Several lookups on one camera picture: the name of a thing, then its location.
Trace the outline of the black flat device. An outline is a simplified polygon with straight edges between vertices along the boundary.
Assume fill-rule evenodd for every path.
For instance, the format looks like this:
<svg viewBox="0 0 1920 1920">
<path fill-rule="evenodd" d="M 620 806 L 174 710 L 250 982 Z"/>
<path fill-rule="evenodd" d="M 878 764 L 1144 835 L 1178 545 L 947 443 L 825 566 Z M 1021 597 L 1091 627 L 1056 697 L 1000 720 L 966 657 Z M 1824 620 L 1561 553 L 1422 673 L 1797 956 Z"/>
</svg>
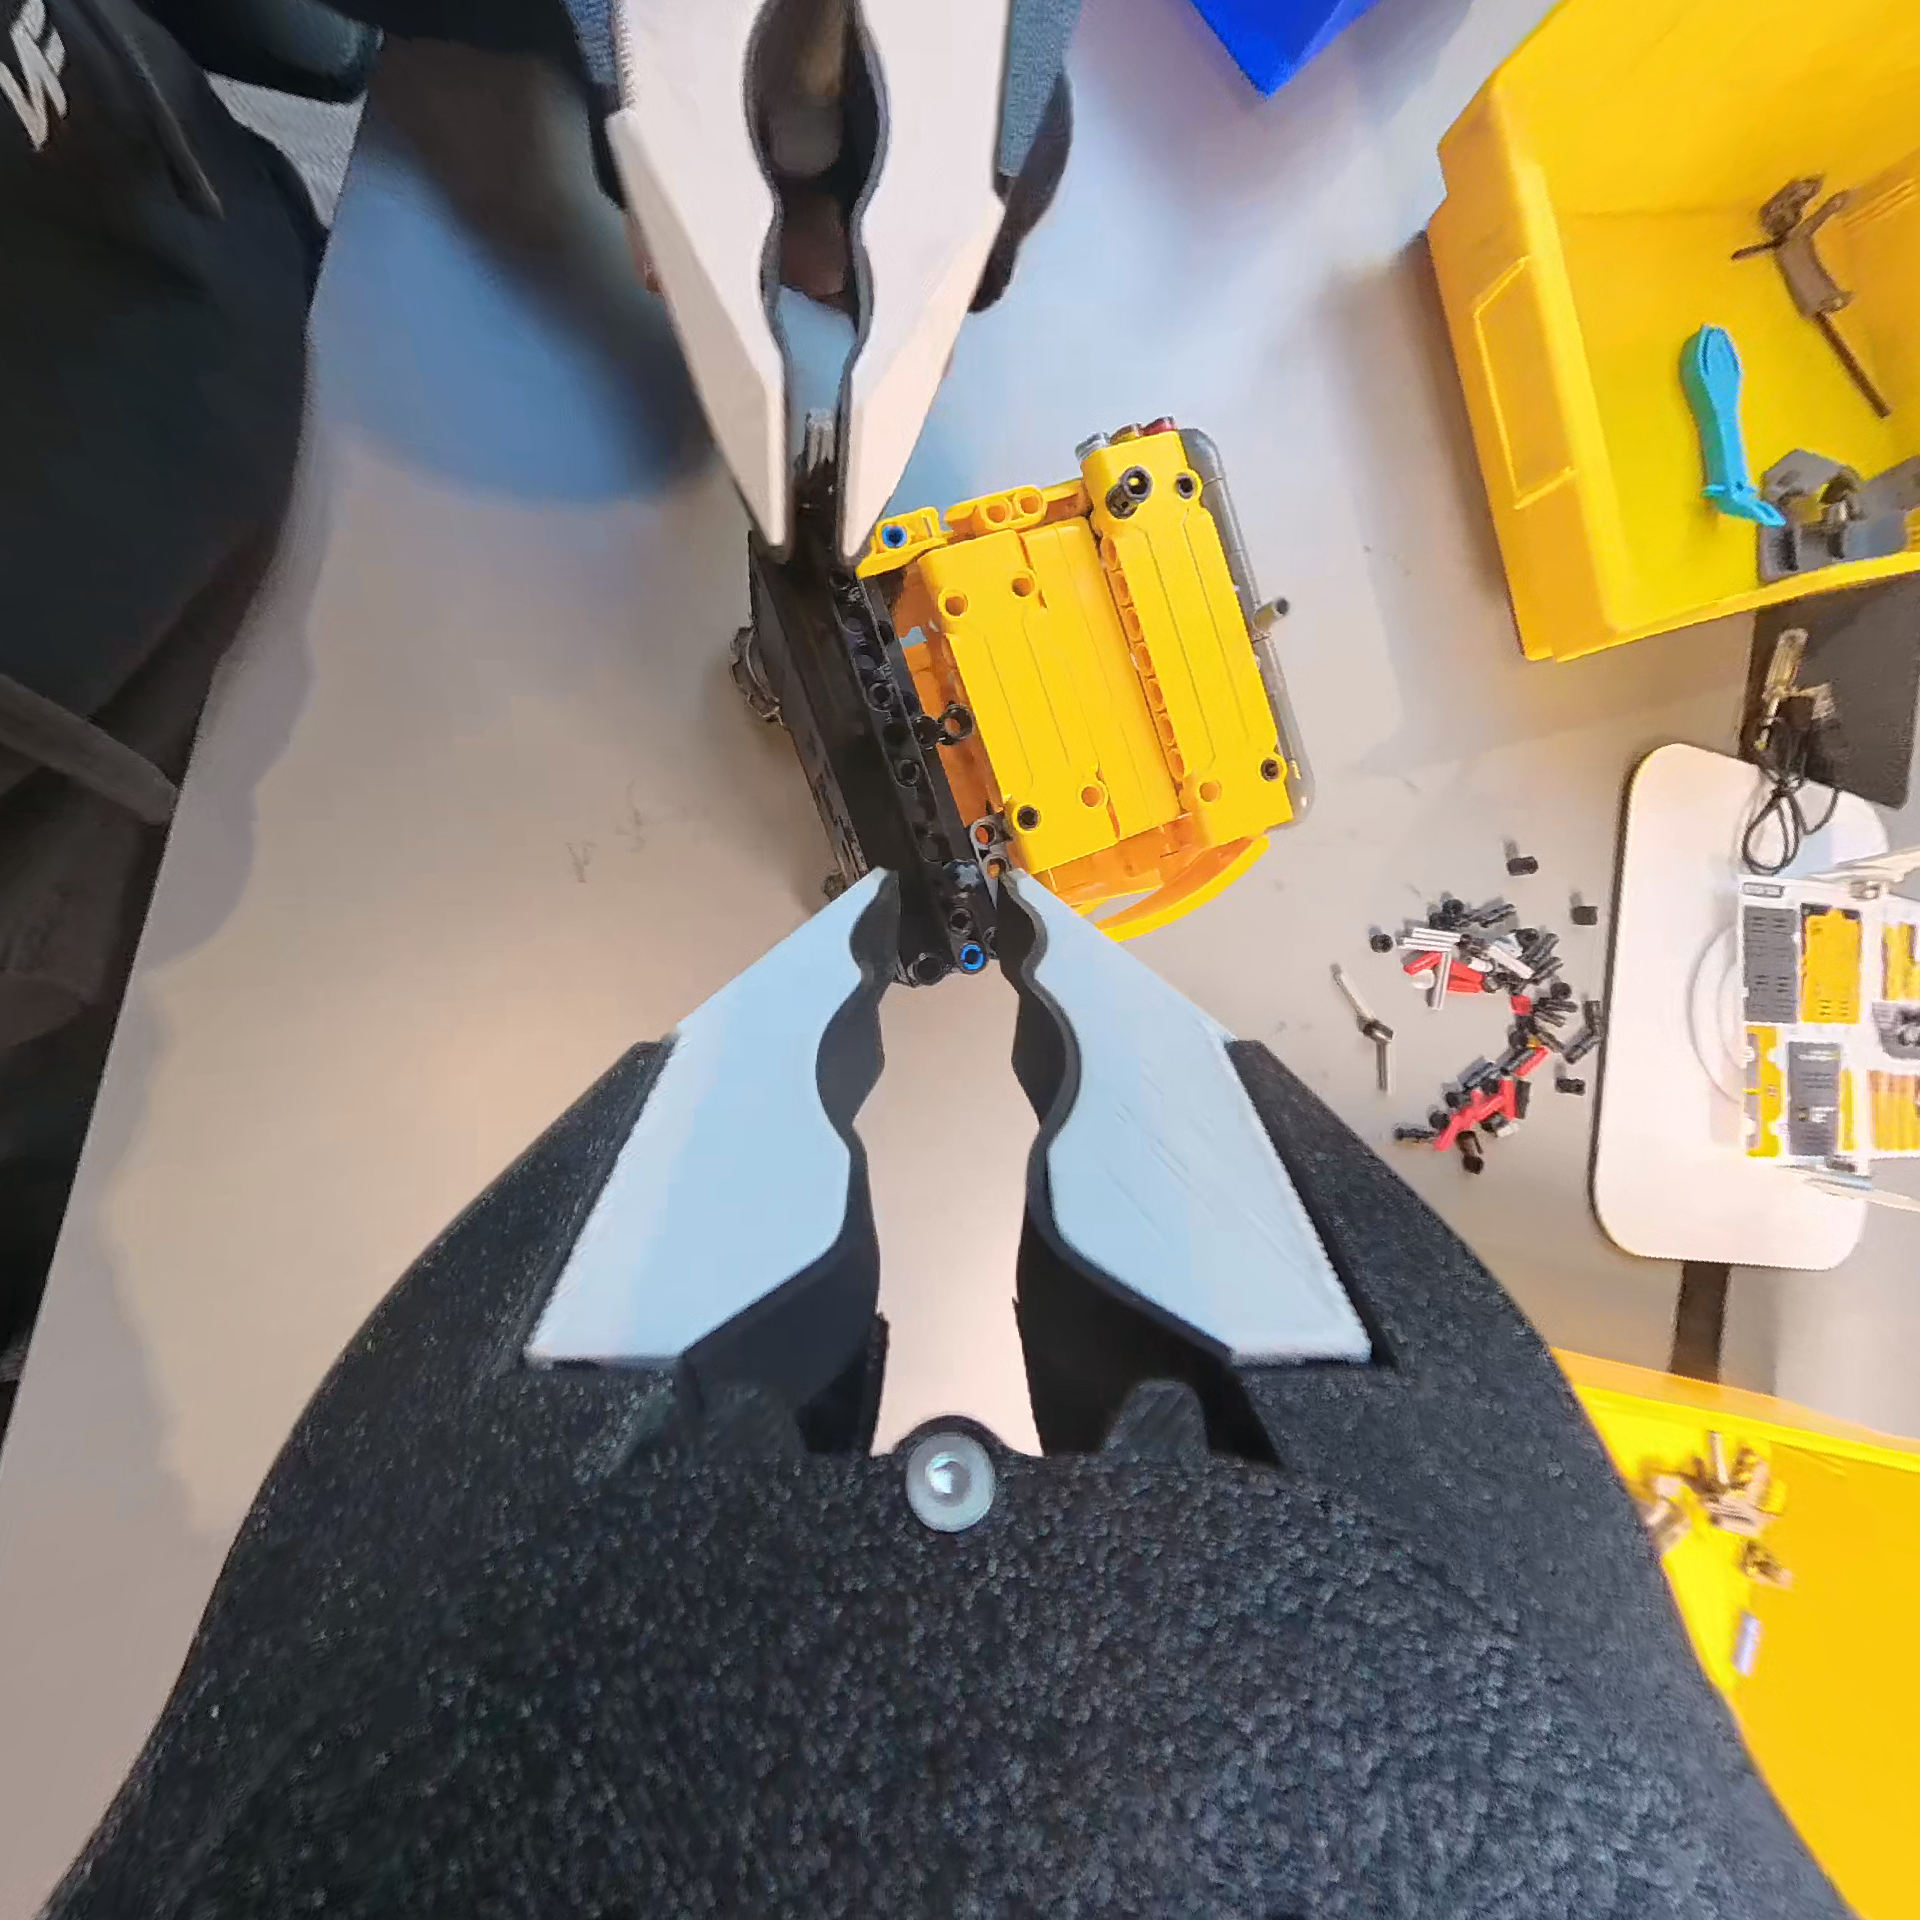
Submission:
<svg viewBox="0 0 1920 1920">
<path fill-rule="evenodd" d="M 1830 720 L 1808 749 L 1808 774 L 1876 806 L 1904 809 L 1916 755 L 1917 579 L 1907 574 L 1756 612 L 1738 749 L 1749 760 L 1771 657 L 1788 631 L 1808 638 L 1793 686 L 1830 692 Z"/>
</svg>

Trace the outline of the dark brick part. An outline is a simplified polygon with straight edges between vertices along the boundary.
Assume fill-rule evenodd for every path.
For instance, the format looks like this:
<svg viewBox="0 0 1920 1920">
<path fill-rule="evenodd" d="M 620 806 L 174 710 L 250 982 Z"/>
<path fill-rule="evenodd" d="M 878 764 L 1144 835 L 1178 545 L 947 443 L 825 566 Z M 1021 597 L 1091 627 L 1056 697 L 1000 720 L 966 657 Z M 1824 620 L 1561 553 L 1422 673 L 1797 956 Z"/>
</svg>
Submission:
<svg viewBox="0 0 1920 1920">
<path fill-rule="evenodd" d="M 1917 509 L 1917 457 L 1878 473 L 1797 447 L 1765 469 L 1763 503 L 1779 521 L 1757 535 L 1763 584 L 1818 568 L 1891 560 L 1909 549 L 1909 517 Z"/>
<path fill-rule="evenodd" d="M 1844 341 L 1838 316 L 1851 303 L 1826 261 L 1818 240 L 1826 223 L 1838 220 L 1854 200 L 1843 187 L 1824 192 L 1824 175 L 1797 175 L 1788 180 L 1761 207 L 1761 240 L 1733 254 L 1733 261 L 1770 255 L 1782 279 L 1788 297 L 1802 319 L 1808 319 L 1841 360 L 1843 372 L 1857 385 L 1868 408 L 1878 420 L 1891 417 L 1891 405 L 1859 352 Z"/>
</svg>

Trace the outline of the yellow plastic bin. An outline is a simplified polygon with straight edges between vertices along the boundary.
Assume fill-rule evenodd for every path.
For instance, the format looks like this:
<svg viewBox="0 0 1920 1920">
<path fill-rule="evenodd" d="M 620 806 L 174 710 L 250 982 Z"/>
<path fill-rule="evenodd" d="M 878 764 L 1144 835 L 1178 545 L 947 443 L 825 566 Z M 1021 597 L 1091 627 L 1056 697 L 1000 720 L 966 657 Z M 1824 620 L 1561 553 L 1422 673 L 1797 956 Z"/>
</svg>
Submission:
<svg viewBox="0 0 1920 1920">
<path fill-rule="evenodd" d="M 1677 380 L 1725 326 L 1756 484 L 1797 447 L 1861 475 L 1917 451 L 1917 4 L 1571 1 L 1438 151 L 1428 245 L 1528 657 L 1916 574 L 1891 560 L 1763 584 L 1761 525 L 1718 517 Z M 1761 240 L 1788 180 L 1851 206 L 1818 240 L 1878 420 Z"/>
</svg>

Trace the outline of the pile of small brick parts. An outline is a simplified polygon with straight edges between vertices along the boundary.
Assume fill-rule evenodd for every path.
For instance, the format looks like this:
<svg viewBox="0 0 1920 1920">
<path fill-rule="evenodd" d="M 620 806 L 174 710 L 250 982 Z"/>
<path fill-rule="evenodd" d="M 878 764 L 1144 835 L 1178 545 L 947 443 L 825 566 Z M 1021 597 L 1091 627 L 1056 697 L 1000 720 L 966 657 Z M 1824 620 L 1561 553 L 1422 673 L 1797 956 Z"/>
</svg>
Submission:
<svg viewBox="0 0 1920 1920">
<path fill-rule="evenodd" d="M 1507 835 L 1482 879 L 1418 888 L 1368 924 L 1368 951 L 1400 982 L 1401 1032 L 1376 1047 L 1403 1100 L 1388 1141 L 1406 1159 L 1478 1177 L 1544 1101 L 1596 1093 L 1609 912 L 1548 879 L 1537 838 Z"/>
</svg>

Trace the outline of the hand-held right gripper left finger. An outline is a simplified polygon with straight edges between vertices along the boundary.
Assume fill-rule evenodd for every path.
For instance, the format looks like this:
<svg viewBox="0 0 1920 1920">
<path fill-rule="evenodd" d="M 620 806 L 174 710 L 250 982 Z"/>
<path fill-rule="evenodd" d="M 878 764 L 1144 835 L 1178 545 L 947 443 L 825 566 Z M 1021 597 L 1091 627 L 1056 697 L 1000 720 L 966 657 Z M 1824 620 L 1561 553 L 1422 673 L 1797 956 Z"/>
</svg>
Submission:
<svg viewBox="0 0 1920 1920">
<path fill-rule="evenodd" d="M 530 1365 L 753 1384 L 797 1412 L 865 1361 L 881 1254 L 854 1118 L 896 934 L 899 878 L 875 871 L 680 1021 Z"/>
</svg>

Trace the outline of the sticker sheet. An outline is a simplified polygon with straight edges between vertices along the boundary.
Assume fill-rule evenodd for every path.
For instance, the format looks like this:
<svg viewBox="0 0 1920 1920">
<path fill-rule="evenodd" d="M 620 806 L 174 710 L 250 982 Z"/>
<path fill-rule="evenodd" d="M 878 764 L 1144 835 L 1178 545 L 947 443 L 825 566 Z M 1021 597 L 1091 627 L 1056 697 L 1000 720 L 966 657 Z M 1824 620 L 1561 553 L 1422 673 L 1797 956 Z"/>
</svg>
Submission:
<svg viewBox="0 0 1920 1920">
<path fill-rule="evenodd" d="M 1741 879 L 1744 1155 L 1866 1189 L 1917 1157 L 1916 853 Z"/>
</svg>

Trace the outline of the grey desk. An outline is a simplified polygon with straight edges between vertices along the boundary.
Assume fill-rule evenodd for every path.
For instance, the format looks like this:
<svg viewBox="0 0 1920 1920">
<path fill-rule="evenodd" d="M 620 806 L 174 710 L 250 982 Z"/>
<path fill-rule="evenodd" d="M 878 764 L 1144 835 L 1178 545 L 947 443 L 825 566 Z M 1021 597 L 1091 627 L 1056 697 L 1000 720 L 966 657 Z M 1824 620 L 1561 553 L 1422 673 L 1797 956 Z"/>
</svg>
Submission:
<svg viewBox="0 0 1920 1920">
<path fill-rule="evenodd" d="M 1736 744 L 1749 629 L 1523 657 L 1425 228 L 1438 139 L 1548 4 L 1376 4 L 1274 99 L 1190 4 L 1085 4 L 1073 158 L 957 341 L 912 504 L 1102 424 L 1221 446 L 1317 792 L 1137 949 L 1382 1150 L 1556 1347 L 1665 1365 L 1673 1264 L 1589 1200 L 1596 1096 L 1470 1177 L 1388 1141 L 1364 944 L 1532 835 L 1602 896 L 1626 774 Z M 571 89 L 390 39 L 312 326 L 294 515 L 214 689 L 5 1447 L 5 1915 L 163 1707 L 350 1333 L 637 1040 L 816 904 L 739 699 L 746 518 Z"/>
</svg>

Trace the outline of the blue brick separator tool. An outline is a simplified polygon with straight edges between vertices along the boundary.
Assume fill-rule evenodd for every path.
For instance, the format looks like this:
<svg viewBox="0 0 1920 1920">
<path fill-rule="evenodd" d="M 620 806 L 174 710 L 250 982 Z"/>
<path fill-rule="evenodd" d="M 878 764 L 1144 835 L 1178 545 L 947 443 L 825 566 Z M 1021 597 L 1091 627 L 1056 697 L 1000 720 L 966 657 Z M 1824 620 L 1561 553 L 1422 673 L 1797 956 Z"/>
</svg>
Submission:
<svg viewBox="0 0 1920 1920">
<path fill-rule="evenodd" d="M 1725 326 L 1704 325 L 1680 348 L 1677 380 L 1696 431 L 1701 496 L 1725 518 L 1782 529 L 1782 511 L 1756 484 L 1741 427 L 1744 366 Z"/>
</svg>

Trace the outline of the grey axle pin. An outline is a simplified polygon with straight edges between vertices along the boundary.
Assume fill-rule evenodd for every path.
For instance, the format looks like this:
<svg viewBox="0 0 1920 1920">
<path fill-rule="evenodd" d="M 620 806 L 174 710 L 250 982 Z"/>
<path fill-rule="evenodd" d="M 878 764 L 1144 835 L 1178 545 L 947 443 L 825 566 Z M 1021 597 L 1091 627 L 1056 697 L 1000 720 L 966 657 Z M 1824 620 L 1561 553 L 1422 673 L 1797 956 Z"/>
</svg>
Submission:
<svg viewBox="0 0 1920 1920">
<path fill-rule="evenodd" d="M 1376 1056 L 1376 1086 L 1382 1096 L 1396 1091 L 1396 1030 L 1385 1021 L 1373 1005 L 1360 993 L 1354 975 L 1340 965 L 1331 965 L 1336 989 L 1352 1008 L 1360 1035 L 1369 1043 Z"/>
</svg>

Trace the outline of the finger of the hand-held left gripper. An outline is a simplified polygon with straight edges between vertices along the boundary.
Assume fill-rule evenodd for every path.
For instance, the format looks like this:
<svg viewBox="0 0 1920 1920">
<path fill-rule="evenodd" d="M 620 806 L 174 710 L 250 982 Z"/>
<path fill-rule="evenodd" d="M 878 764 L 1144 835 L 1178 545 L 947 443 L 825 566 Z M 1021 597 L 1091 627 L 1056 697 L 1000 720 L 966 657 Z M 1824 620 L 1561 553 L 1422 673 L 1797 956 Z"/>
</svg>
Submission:
<svg viewBox="0 0 1920 1920">
<path fill-rule="evenodd" d="M 609 145 L 712 441 L 794 543 L 781 179 L 833 159 L 833 4 L 616 1 Z"/>
<path fill-rule="evenodd" d="M 825 4 L 854 54 L 875 144 L 849 215 L 854 348 L 833 463 L 834 543 L 854 563 L 922 438 L 1003 217 L 1008 1 Z"/>
</svg>

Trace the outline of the blue plastic bin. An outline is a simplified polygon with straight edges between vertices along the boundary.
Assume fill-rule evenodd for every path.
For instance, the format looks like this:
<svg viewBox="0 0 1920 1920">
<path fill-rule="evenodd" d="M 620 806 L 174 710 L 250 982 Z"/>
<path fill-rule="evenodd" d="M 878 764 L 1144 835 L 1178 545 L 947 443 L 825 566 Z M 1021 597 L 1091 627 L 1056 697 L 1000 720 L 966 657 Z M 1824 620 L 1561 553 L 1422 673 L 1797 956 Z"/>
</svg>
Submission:
<svg viewBox="0 0 1920 1920">
<path fill-rule="evenodd" d="M 1376 1 L 1190 1 L 1251 86 L 1274 99 Z"/>
</svg>

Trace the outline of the yellow plastic box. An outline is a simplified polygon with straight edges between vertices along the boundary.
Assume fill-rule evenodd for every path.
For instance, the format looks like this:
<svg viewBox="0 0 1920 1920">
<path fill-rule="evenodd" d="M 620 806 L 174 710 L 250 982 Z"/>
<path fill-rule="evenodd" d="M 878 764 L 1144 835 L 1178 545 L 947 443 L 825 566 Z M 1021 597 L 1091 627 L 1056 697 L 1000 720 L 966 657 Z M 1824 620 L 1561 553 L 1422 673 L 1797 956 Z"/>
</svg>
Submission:
<svg viewBox="0 0 1920 1920">
<path fill-rule="evenodd" d="M 1693 1654 L 1859 1915 L 1917 1915 L 1917 1445 L 1560 1350 Z"/>
</svg>

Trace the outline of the black yellow toy brick vehicle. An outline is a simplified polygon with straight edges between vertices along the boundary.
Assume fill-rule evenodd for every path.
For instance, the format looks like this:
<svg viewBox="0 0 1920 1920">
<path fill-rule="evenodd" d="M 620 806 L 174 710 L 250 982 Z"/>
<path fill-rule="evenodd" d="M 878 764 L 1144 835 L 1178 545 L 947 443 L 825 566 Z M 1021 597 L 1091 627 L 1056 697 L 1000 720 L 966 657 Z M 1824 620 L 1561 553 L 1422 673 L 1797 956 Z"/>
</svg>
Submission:
<svg viewBox="0 0 1920 1920">
<path fill-rule="evenodd" d="M 833 420 L 809 415 L 789 553 L 749 539 L 732 679 L 797 751 L 825 893 L 899 879 L 896 979 L 995 959 L 1017 873 L 1114 940 L 1221 897 L 1309 774 L 1217 443 L 1173 417 L 1077 473 L 883 515 L 834 545 Z"/>
</svg>

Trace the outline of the white document stand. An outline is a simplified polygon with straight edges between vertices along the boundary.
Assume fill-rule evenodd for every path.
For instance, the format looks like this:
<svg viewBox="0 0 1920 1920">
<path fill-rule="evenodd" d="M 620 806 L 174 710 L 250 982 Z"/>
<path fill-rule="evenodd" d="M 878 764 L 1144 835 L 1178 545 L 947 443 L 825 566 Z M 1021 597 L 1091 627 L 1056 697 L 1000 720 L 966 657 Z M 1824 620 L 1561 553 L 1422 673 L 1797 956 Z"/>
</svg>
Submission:
<svg viewBox="0 0 1920 1920">
<path fill-rule="evenodd" d="M 1870 1211 L 1916 1220 L 1916 1189 L 1893 1172 L 1916 1161 L 1838 1189 L 1744 1155 L 1741 879 L 1916 853 L 1891 846 L 1866 799 L 1818 787 L 1830 817 L 1782 871 L 1754 871 L 1744 831 L 1765 796 L 1761 768 L 1684 742 L 1643 757 L 1626 787 L 1590 1197 L 1633 1257 L 1826 1271 Z"/>
</svg>

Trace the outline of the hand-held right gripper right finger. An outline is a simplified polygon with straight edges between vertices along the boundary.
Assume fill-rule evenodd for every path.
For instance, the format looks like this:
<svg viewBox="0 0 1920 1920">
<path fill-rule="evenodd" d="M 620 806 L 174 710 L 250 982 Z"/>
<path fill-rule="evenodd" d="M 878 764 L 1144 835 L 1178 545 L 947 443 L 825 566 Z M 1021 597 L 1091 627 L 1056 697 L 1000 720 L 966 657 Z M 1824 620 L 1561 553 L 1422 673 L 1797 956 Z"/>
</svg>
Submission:
<svg viewBox="0 0 1920 1920">
<path fill-rule="evenodd" d="M 1025 1169 L 1014 1323 L 1040 1435 L 1109 1435 L 1144 1387 L 1259 1435 L 1245 1375 L 1368 1367 L 1369 1327 L 1234 1032 L 1030 879 L 1000 885 Z"/>
</svg>

